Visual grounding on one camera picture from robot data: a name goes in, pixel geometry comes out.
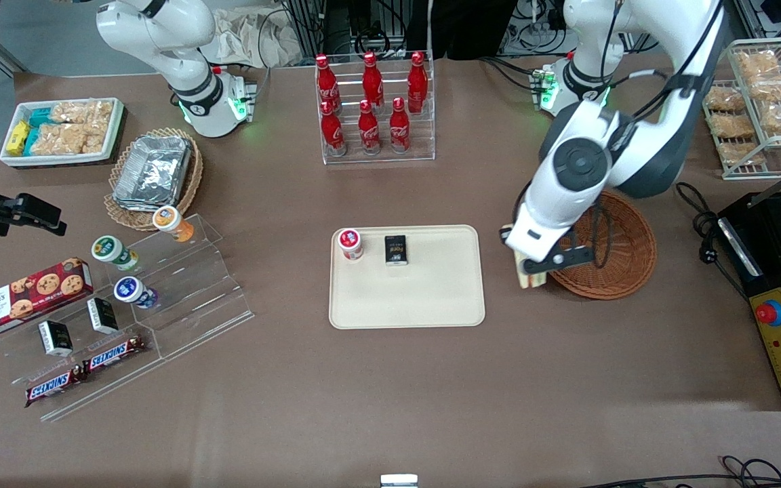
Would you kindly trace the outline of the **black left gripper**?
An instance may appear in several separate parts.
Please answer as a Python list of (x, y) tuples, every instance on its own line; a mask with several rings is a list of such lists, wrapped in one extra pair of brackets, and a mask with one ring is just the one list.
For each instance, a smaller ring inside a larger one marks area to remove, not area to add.
[[(511, 226), (503, 226), (499, 229), (500, 240), (503, 244), (507, 243), (511, 230)], [(576, 268), (577, 266), (591, 264), (594, 261), (594, 247), (576, 246), (560, 248), (559, 246), (554, 246), (544, 262), (524, 260), (523, 272), (527, 275), (540, 275), (566, 268)]]

